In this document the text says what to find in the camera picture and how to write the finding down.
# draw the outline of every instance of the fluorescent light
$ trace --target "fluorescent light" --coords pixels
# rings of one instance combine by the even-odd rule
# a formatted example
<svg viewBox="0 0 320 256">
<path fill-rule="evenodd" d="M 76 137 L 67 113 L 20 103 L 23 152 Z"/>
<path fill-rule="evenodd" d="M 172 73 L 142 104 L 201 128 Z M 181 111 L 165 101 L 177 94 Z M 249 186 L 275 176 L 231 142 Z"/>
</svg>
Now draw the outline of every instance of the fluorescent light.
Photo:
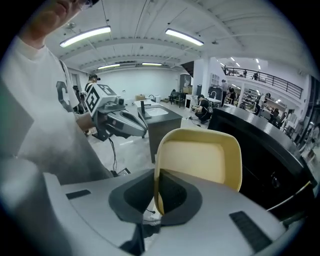
<svg viewBox="0 0 320 256">
<path fill-rule="evenodd" d="M 148 66 L 162 66 L 162 64 L 159 64 L 159 63 L 142 63 L 142 65 L 148 65 Z"/>
<path fill-rule="evenodd" d="M 83 33 L 80 33 L 80 34 L 77 34 L 73 37 L 70 37 L 69 39 L 67 40 L 64 40 L 60 43 L 60 46 L 61 47 L 67 47 L 67 46 L 70 46 L 76 42 L 79 42 L 83 39 L 86 39 L 86 38 L 90 38 L 90 37 L 93 37 L 93 36 L 96 36 L 96 35 L 100 35 L 100 34 L 104 34 L 104 33 L 110 33 L 111 32 L 111 28 L 110 26 L 104 26 L 104 27 L 99 27 L 99 28 L 95 28 L 95 29 L 92 29 L 92 30 L 88 30 L 86 32 L 83 32 Z"/>
<path fill-rule="evenodd" d="M 100 66 L 98 67 L 98 70 L 103 70 L 103 69 L 106 69 L 106 68 L 114 68 L 114 67 L 119 67 L 120 64 L 113 64 L 113 65 L 107 65 L 107 66 Z"/>
<path fill-rule="evenodd" d="M 187 40 L 197 46 L 203 46 L 204 45 L 204 42 L 201 42 L 200 40 L 198 39 L 195 39 L 194 37 L 190 36 L 190 35 L 187 35 L 187 34 L 184 34 L 184 33 L 181 33 L 179 31 L 176 31 L 176 30 L 173 30 L 171 28 L 168 28 L 165 33 L 167 35 L 170 35 L 170 36 L 174 36 L 174 37 L 177 37 L 177 38 L 181 38 L 181 39 L 184 39 L 184 40 Z"/>
</svg>

